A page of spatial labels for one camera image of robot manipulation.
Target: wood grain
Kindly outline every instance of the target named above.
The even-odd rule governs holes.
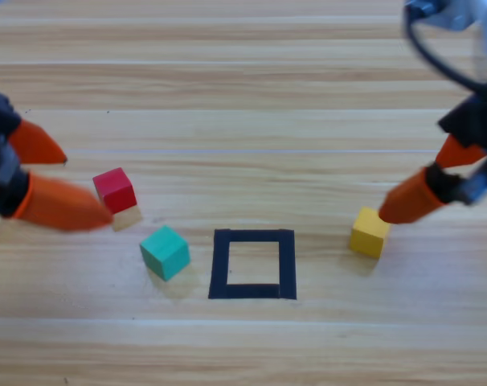
[[[62,145],[25,166],[138,207],[98,232],[0,219],[0,386],[487,386],[487,199],[348,248],[434,159],[467,96],[403,40],[393,0],[12,0],[0,91]],[[472,34],[424,28],[473,72]],[[458,171],[466,172],[470,168]],[[191,264],[164,283],[162,225]],[[296,301],[207,299],[216,228],[291,228]],[[276,246],[231,246],[230,282],[277,281]]]

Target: white robot part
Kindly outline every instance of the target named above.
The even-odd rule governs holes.
[[[450,31],[463,31],[476,23],[481,29],[483,48],[487,54],[487,0],[445,0],[439,14],[424,20],[424,24]]]

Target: teal cube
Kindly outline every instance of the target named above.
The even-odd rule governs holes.
[[[188,243],[169,227],[163,227],[140,243],[147,267],[164,281],[190,264]]]

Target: yellow cube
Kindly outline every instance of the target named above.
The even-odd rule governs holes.
[[[379,218],[378,211],[363,207],[354,221],[350,235],[350,248],[355,252],[379,259],[389,231],[389,223]]]

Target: red cube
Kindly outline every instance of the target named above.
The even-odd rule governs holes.
[[[121,167],[93,178],[97,194],[104,205],[115,214],[137,204],[133,185]]]

